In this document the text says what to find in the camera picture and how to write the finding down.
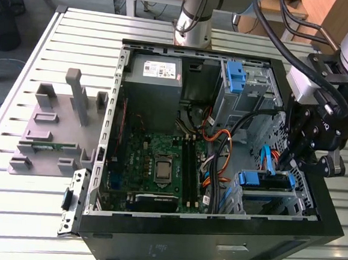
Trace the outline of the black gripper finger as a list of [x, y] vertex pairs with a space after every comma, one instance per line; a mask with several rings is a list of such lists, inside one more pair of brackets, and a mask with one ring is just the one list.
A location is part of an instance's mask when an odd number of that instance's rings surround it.
[[298, 169], [302, 172], [321, 176], [330, 177], [332, 175], [333, 159], [329, 155], [323, 155], [317, 159], [313, 150], [306, 150], [296, 158]]
[[311, 142], [317, 136], [316, 107], [299, 104], [291, 94], [285, 112], [286, 148], [278, 159], [278, 170], [290, 170], [307, 158]]

